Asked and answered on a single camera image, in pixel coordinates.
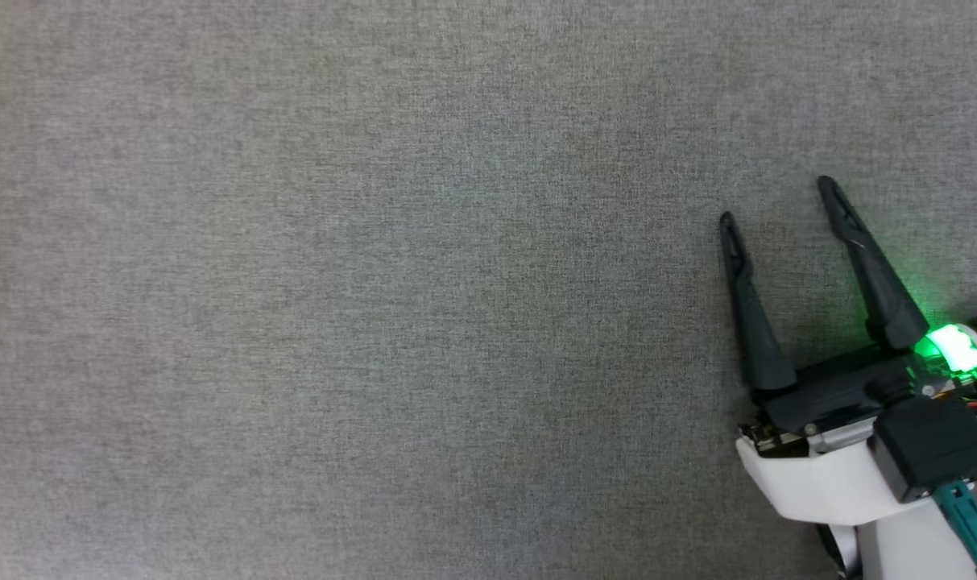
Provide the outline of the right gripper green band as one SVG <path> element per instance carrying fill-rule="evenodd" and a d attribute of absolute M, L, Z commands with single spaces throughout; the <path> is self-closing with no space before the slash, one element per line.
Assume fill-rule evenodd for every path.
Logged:
<path fill-rule="evenodd" d="M 743 384 L 758 415 L 736 441 L 758 488 L 784 518 L 860 526 L 909 510 L 872 457 L 872 425 L 897 401 L 962 400 L 977 415 L 977 322 L 930 331 L 896 269 L 844 190 L 817 187 L 859 283 L 865 330 L 877 344 L 797 370 L 783 353 L 753 282 L 732 212 L 719 220 L 722 261 Z"/>

